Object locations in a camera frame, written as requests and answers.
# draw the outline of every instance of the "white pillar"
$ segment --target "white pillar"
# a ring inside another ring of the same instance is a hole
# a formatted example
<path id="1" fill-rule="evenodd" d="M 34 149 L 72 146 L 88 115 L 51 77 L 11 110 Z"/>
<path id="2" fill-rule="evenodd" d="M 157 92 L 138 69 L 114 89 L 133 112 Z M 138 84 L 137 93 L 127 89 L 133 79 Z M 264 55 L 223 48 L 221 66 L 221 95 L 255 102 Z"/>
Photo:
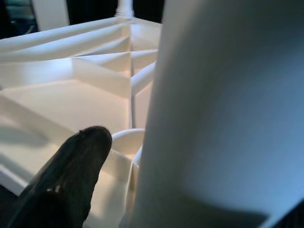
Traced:
<path id="1" fill-rule="evenodd" d="M 133 0 L 118 0 L 116 16 L 132 18 L 134 16 Z"/>
<path id="2" fill-rule="evenodd" d="M 304 196 L 303 12 L 166 1 L 131 227 L 270 227 Z"/>

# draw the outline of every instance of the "white cylinder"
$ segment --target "white cylinder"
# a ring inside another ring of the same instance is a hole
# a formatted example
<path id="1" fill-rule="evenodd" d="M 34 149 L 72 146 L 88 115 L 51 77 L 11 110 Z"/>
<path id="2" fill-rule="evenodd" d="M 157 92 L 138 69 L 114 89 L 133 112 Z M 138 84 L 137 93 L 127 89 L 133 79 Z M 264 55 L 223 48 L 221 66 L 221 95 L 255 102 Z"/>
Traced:
<path id="1" fill-rule="evenodd" d="M 303 12 L 166 1 L 132 227 L 270 227 L 303 197 Z"/>
<path id="2" fill-rule="evenodd" d="M 124 18 L 134 17 L 133 0 L 118 0 L 116 16 Z"/>

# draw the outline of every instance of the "white wall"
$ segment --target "white wall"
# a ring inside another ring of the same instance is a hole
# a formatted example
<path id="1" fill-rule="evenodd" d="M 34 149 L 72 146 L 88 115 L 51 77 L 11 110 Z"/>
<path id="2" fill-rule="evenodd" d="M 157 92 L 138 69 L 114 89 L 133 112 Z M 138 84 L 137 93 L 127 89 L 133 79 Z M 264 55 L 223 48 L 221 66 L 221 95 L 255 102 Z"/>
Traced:
<path id="1" fill-rule="evenodd" d="M 166 1 L 132 227 L 270 227 L 303 198 L 303 12 Z"/>
<path id="2" fill-rule="evenodd" d="M 32 0 L 40 31 L 69 25 L 66 0 Z"/>

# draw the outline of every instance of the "white 3d printed model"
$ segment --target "white 3d printed model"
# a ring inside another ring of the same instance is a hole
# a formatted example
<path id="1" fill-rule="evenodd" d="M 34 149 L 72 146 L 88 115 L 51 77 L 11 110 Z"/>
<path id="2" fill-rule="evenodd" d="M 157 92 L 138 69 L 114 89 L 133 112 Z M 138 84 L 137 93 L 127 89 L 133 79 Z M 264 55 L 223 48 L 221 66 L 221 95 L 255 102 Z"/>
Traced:
<path id="1" fill-rule="evenodd" d="M 129 5 L 120 1 L 119 17 L 0 40 L 0 184 L 20 194 L 69 136 L 105 126 L 113 146 L 91 228 L 117 227 L 133 206 L 162 25 L 131 18 Z"/>

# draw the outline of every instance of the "dark background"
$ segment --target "dark background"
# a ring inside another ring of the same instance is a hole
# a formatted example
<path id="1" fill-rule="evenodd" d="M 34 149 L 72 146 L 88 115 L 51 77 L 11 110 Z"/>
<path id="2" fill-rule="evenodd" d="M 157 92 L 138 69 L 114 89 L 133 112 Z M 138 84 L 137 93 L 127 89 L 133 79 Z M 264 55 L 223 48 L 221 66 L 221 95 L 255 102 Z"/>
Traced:
<path id="1" fill-rule="evenodd" d="M 133 0 L 135 17 L 160 23 L 165 0 Z M 66 0 L 70 24 L 110 18 L 117 0 Z"/>

